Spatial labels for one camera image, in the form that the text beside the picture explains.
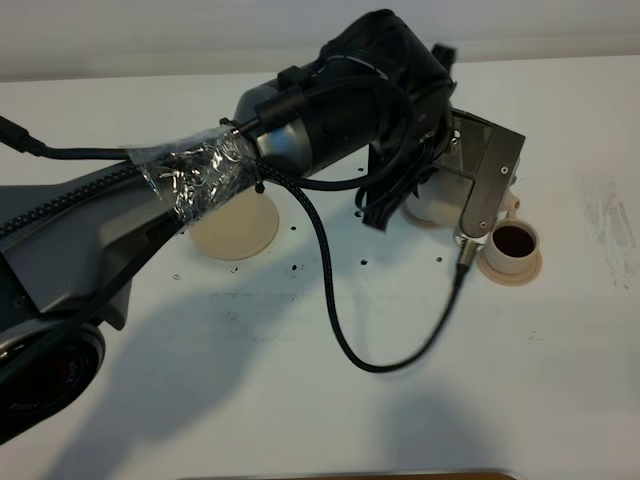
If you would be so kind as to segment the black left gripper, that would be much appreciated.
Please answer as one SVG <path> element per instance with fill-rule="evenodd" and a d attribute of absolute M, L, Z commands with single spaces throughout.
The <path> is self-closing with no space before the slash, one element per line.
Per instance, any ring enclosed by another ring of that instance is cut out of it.
<path fill-rule="evenodd" d="M 385 231 L 389 220 L 417 187 L 434 174 L 433 162 L 446 149 L 450 131 L 450 97 L 455 89 L 451 69 L 456 50 L 436 43 L 407 49 L 398 85 L 412 101 L 415 125 L 412 140 L 396 167 L 362 190 L 362 223 Z"/>

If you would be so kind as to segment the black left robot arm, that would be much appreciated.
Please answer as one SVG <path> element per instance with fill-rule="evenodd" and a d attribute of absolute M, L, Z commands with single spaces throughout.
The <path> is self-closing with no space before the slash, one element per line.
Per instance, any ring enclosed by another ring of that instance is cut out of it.
<path fill-rule="evenodd" d="M 384 230 L 444 152 L 453 48 L 425 46 L 378 10 L 240 99 L 213 130 L 155 147 L 52 148 L 1 123 L 1 141 L 51 160 L 107 167 L 57 185 L 1 190 L 1 438 L 57 414 L 103 362 L 102 324 L 126 323 L 133 277 L 176 234 L 274 183 L 307 212 L 311 191 L 352 190 Z"/>

